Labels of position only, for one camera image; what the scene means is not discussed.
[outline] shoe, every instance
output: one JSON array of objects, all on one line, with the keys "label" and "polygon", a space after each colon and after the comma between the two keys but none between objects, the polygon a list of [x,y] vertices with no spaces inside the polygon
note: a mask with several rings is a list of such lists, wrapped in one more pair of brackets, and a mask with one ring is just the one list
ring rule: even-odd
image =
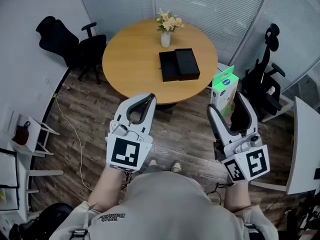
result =
[{"label": "shoe", "polygon": [[179,173],[181,172],[181,163],[178,161],[174,161],[173,166],[171,168],[171,172],[173,173]]},{"label": "shoe", "polygon": [[152,157],[150,160],[149,166],[158,166],[158,160]]}]

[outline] black box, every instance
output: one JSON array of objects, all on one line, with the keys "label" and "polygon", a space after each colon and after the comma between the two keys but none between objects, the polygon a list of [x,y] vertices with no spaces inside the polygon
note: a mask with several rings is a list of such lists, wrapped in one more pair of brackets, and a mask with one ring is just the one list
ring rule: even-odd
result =
[{"label": "black box", "polygon": [[159,57],[163,82],[199,78],[200,71],[191,48],[159,52]]}]

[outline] chair backrest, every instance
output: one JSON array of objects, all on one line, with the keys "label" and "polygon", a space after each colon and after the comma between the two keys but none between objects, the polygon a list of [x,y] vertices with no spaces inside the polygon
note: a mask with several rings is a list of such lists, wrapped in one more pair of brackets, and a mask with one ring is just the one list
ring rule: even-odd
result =
[{"label": "chair backrest", "polygon": [[80,62],[79,39],[59,19],[44,18],[36,28],[40,33],[42,49],[60,55],[68,67]]}]

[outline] person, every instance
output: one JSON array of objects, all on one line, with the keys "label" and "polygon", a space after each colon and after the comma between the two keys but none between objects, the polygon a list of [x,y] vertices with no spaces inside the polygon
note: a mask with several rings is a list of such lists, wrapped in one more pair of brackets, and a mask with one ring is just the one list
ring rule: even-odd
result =
[{"label": "person", "polygon": [[76,230],[88,240],[278,239],[259,206],[251,206],[248,182],[226,188],[224,207],[213,205],[179,162],[162,171],[152,159],[119,204],[122,173],[106,167],[88,202],[76,207],[50,240],[72,239]]}]

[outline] round wooden table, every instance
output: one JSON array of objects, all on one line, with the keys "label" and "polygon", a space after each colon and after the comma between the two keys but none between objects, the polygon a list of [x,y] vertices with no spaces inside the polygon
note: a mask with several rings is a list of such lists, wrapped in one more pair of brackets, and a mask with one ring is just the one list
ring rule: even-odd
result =
[{"label": "round wooden table", "polygon": [[[200,93],[212,81],[218,65],[215,46],[190,24],[171,33],[170,46],[161,46],[155,19],[129,25],[119,31],[105,48],[102,67],[111,86],[131,98],[153,93],[157,104],[173,104]],[[192,48],[200,70],[197,80],[162,81],[159,52]]]}]

